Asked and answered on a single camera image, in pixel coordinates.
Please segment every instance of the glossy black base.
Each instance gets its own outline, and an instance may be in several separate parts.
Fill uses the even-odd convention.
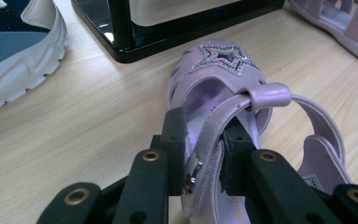
[[[282,8],[284,0],[241,0],[172,21],[140,26],[129,0],[72,0],[77,15],[119,63],[150,55]]]

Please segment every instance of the rhinestone star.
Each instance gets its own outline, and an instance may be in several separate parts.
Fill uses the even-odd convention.
[[[200,50],[204,56],[192,67],[189,73],[212,65],[217,65],[238,77],[242,76],[244,66],[260,71],[251,60],[243,56],[240,47],[210,45],[200,46]]]

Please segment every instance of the purple sandal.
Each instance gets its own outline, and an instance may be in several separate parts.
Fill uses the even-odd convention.
[[[325,29],[346,49],[358,57],[358,8],[351,15],[352,0],[288,0],[297,13]]]
[[[186,175],[182,206],[190,223],[249,223],[244,197],[221,191],[223,159],[221,133],[236,117],[260,148],[272,107],[298,103],[310,117],[314,134],[304,143],[304,160],[298,173],[313,187],[332,193],[338,184],[350,183],[345,171],[341,135],[330,116],[309,99],[293,95],[281,83],[267,83],[263,73],[240,46],[204,41],[184,52],[173,70],[169,108],[186,112]]]

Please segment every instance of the wooden table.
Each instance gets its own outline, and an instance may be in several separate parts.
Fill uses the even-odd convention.
[[[341,130],[346,167],[358,184],[358,59],[289,5],[122,64],[109,56],[69,0],[56,4],[69,38],[61,67],[39,88],[0,109],[0,223],[35,223],[62,188],[79,181],[105,188],[127,175],[136,153],[161,132],[170,72],[182,52],[203,39],[238,43],[267,81],[282,82],[324,107]],[[131,2],[134,8],[137,4],[141,2]],[[175,4],[153,13],[147,1],[142,4],[149,15],[192,13]],[[179,6],[205,9],[203,4]],[[153,23],[142,16],[136,20]],[[262,146],[279,151],[298,167],[303,140],[310,133],[305,113],[291,104],[275,110]],[[178,198],[170,199],[170,223],[186,223]]]

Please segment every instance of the sneaker sole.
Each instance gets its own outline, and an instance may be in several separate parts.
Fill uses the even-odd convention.
[[[53,75],[65,55],[66,26],[60,11],[48,35],[37,44],[0,62],[0,107],[34,90]]]

